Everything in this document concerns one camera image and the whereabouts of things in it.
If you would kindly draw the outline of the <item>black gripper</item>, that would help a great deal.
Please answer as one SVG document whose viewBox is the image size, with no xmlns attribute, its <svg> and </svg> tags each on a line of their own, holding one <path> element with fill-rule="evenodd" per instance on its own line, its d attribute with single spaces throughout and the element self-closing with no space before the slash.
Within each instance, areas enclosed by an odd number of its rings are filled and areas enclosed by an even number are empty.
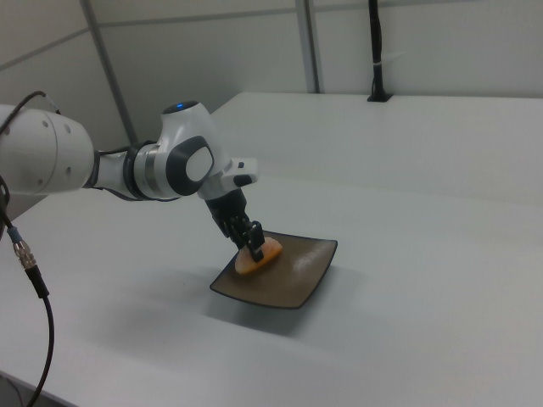
<svg viewBox="0 0 543 407">
<path fill-rule="evenodd" d="M 252 221 L 247 230 L 249 217 L 245 213 L 247 200 L 241 189 L 235 189 L 222 197 L 205 201 L 213 220 L 238 249 L 249 248 L 253 260 L 263 260 L 264 234 L 260 222 Z"/>
</svg>

